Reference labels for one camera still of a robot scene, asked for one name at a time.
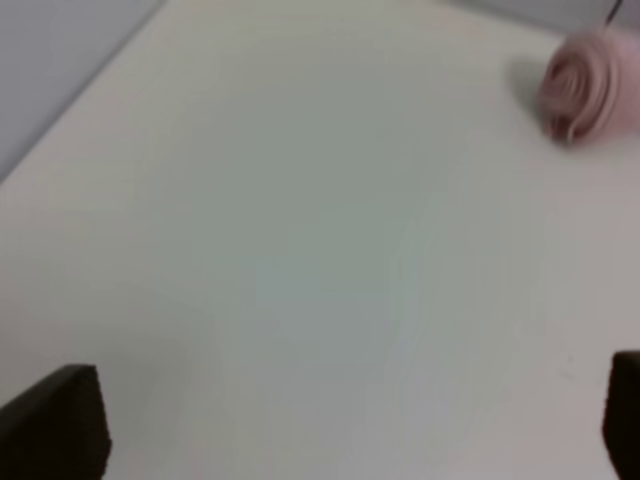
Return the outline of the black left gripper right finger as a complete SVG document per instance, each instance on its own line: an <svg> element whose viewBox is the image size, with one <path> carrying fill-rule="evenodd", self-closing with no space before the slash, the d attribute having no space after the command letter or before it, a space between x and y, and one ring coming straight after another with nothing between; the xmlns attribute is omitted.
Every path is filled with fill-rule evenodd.
<svg viewBox="0 0 640 480"><path fill-rule="evenodd" d="M639 407L639 352L616 352L602 435L611 464L621 480L639 480Z"/></svg>

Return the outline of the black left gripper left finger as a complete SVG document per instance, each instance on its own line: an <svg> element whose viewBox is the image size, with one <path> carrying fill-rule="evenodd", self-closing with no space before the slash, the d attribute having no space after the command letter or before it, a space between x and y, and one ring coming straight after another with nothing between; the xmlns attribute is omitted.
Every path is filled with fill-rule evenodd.
<svg viewBox="0 0 640 480"><path fill-rule="evenodd" d="M1 407L3 479L99 480L110 454L93 365L65 365Z"/></svg>

